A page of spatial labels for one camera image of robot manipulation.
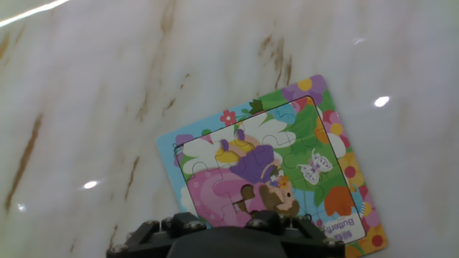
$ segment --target pink flower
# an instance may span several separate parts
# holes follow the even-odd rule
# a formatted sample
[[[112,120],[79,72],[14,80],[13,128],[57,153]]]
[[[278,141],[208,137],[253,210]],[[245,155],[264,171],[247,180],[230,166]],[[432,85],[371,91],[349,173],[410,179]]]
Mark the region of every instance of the pink flower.
[[[344,146],[349,148],[351,144],[347,138],[346,132],[344,132],[343,124],[341,124],[341,120],[339,119],[338,114],[333,110],[327,110],[323,114],[323,126],[327,133],[333,133],[340,137],[343,141]]]
[[[229,110],[223,111],[223,115],[220,117],[220,121],[222,121],[226,126],[236,123],[236,112],[230,112]]]

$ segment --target jigsaw puzzle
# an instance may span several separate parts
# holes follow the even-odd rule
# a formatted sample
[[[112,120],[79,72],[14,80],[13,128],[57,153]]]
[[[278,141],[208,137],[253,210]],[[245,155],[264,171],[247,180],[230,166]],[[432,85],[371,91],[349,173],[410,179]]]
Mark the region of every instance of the jigsaw puzzle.
[[[310,215],[347,257],[387,240],[322,76],[158,139],[184,211],[244,226],[256,211]]]

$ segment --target orange flower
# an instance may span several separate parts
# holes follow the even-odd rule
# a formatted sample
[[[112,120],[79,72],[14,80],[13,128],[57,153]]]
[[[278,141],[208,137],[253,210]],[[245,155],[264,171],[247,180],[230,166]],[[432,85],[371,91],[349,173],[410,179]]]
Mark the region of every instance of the orange flower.
[[[359,246],[364,250],[365,254],[375,252],[387,247],[386,234],[381,225],[370,230],[366,233],[366,237],[359,240]]]
[[[323,204],[328,216],[332,216],[335,213],[339,214],[339,216],[349,216],[352,214],[352,207],[354,206],[351,193],[345,186],[333,187]]]
[[[361,174],[360,167],[354,153],[346,153],[346,155],[338,160],[338,163],[352,192],[356,191],[355,187],[364,185],[364,177]]]

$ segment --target white marble surface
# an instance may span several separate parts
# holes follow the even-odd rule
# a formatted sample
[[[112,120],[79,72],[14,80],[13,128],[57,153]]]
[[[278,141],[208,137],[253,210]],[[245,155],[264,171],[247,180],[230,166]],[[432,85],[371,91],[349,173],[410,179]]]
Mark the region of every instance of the white marble surface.
[[[44,3],[2,1],[0,19]],[[316,74],[389,238],[372,257],[459,257],[458,12],[454,0],[72,0],[3,26],[0,257],[104,257],[178,211],[158,136]]]

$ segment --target white butterfly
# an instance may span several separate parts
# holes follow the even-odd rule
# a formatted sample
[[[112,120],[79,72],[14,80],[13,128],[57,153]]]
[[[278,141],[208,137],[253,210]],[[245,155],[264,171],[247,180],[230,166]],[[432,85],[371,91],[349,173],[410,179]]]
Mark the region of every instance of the white butterfly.
[[[328,172],[333,168],[326,157],[321,156],[319,153],[314,154],[315,150],[313,149],[313,157],[309,160],[308,165],[297,165],[297,167],[301,168],[304,179],[313,185],[318,183],[320,173]]]

